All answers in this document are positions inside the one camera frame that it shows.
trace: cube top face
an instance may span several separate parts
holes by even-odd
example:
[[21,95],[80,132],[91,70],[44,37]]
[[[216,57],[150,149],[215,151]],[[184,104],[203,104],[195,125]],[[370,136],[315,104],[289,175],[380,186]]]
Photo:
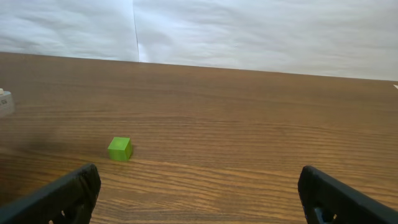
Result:
[[129,138],[114,137],[108,149],[124,151],[129,144]]

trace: brown wooden surface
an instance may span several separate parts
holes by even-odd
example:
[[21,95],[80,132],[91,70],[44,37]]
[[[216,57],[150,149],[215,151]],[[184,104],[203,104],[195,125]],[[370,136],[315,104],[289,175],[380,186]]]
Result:
[[311,164],[398,209],[393,83],[0,54],[0,204],[93,162],[92,223],[305,223]]

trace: cube front face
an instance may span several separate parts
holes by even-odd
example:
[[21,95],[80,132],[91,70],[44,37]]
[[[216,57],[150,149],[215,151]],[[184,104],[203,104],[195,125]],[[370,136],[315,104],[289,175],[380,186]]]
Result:
[[132,153],[131,141],[129,138],[113,138],[108,147],[109,157],[117,161],[128,161]]

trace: white fabric curtain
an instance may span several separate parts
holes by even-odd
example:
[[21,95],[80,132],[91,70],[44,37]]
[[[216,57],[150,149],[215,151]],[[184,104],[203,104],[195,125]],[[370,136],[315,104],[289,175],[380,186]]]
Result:
[[0,51],[398,81],[395,0],[0,0]]

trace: white device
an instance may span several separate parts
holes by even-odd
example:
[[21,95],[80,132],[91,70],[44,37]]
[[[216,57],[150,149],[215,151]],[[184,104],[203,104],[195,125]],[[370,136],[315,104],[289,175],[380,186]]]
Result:
[[8,91],[0,88],[0,117],[12,114],[14,112],[14,101]]

